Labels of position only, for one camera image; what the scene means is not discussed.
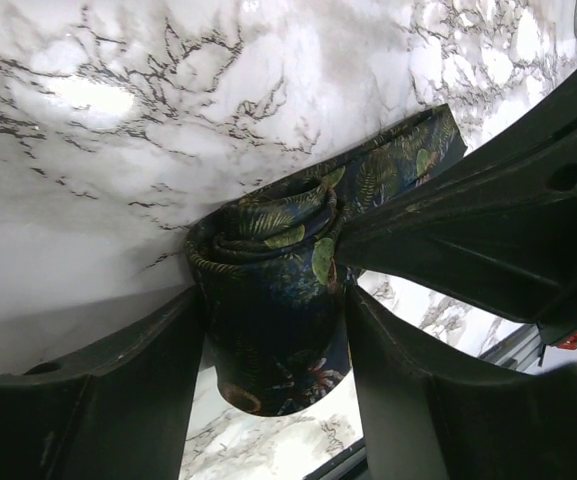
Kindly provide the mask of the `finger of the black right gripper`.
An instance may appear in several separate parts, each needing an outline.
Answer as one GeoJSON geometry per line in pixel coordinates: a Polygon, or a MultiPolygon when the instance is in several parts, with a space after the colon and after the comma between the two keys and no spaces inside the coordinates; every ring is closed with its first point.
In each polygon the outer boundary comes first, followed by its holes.
{"type": "Polygon", "coordinates": [[[347,265],[416,282],[520,323],[577,325],[577,240],[551,230],[470,223],[357,235],[338,250],[347,265]]]}
{"type": "Polygon", "coordinates": [[[577,70],[437,178],[352,222],[343,260],[470,254],[577,260],[577,70]]]}

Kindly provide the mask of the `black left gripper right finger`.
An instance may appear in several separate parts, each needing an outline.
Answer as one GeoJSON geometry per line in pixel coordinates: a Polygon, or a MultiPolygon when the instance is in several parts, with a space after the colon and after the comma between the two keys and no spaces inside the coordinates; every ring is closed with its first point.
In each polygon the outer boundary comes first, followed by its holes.
{"type": "Polygon", "coordinates": [[[577,363],[528,375],[469,356],[399,319],[360,287],[346,294],[357,396],[432,378],[429,404],[445,479],[577,479],[577,363]]]}

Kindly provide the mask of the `dark green nature-print tie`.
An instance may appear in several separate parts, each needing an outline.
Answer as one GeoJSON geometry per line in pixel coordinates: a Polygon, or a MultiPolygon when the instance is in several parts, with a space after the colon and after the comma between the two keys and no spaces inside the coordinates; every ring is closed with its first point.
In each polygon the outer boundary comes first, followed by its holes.
{"type": "Polygon", "coordinates": [[[184,251],[229,404],[286,416],[339,385],[351,368],[344,296],[360,276],[335,257],[344,225],[434,178],[465,150],[450,108],[439,105],[191,228],[184,251]]]}

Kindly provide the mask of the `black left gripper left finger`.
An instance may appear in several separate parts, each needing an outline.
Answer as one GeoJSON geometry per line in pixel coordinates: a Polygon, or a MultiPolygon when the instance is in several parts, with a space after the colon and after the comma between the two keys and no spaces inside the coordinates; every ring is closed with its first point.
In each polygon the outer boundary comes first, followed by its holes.
{"type": "Polygon", "coordinates": [[[93,344],[0,375],[0,479],[176,479],[204,333],[190,288],[93,344]]]}

